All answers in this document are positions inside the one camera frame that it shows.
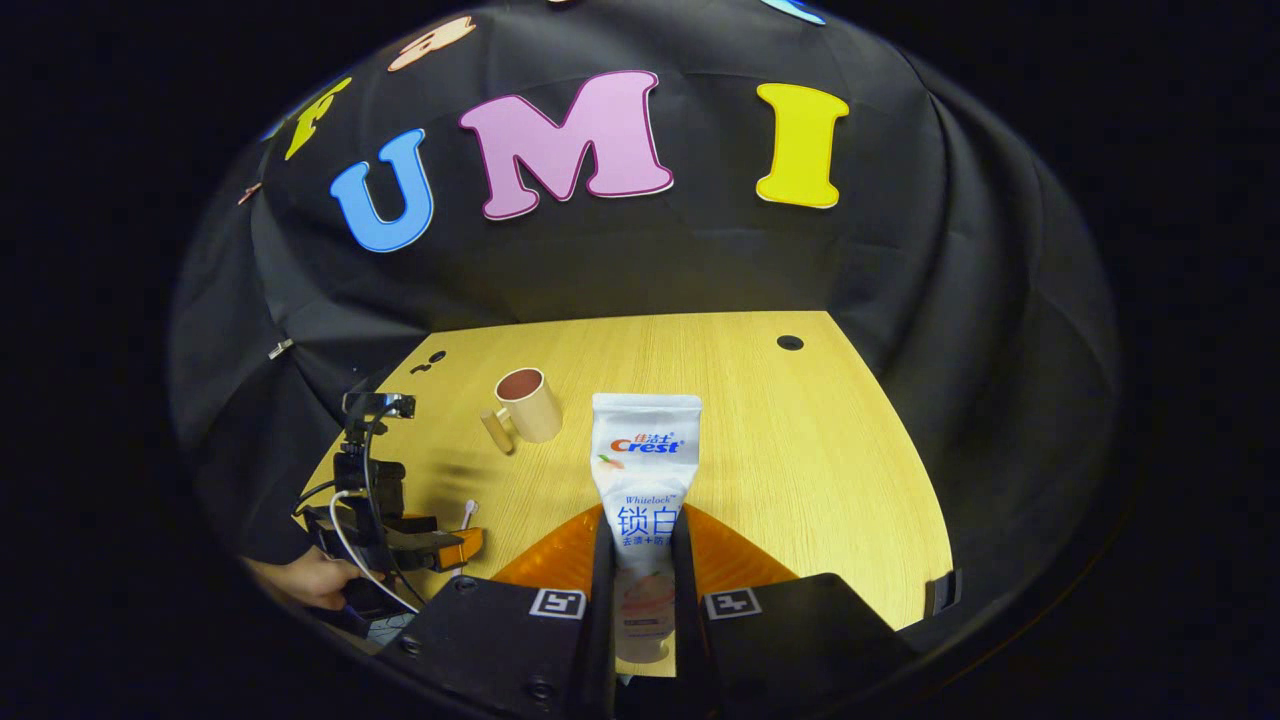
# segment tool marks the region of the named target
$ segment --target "wooden table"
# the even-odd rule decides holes
[[[785,350],[780,336],[804,341]],[[445,351],[430,370],[411,373]],[[503,455],[480,423],[493,387],[536,366],[564,424],[549,442]],[[924,587],[952,569],[933,486],[888,398],[824,311],[709,313],[530,323],[431,334],[381,386],[417,396],[389,419],[374,457],[404,464],[406,512],[457,529],[468,498],[489,578],[570,516],[600,501],[591,482],[591,395],[703,398],[701,459],[687,501],[800,577],[833,571],[893,628],[924,615]],[[332,454],[308,487],[332,479]],[[332,492],[310,502],[328,502]],[[434,594],[447,574],[422,573]],[[673,659],[620,671],[672,675]]]

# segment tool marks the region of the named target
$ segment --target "letter m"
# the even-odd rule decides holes
[[[476,133],[489,201],[484,215],[506,220],[538,208],[538,193],[520,179],[529,169],[561,202],[573,196],[588,147],[595,174],[586,190],[598,197],[662,192],[675,183],[658,164],[649,127],[649,91],[658,76],[644,70],[603,73],[577,90],[564,123],[557,126],[518,95],[506,95],[467,110],[458,124]]]

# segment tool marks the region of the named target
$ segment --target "mug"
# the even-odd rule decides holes
[[[480,421],[489,430],[489,437],[503,452],[515,447],[502,421],[511,418],[520,437],[529,442],[547,442],[556,437],[561,428],[561,407],[547,384],[547,375],[538,368],[521,368],[503,375],[493,387],[493,396],[502,405],[494,413],[485,410]]]

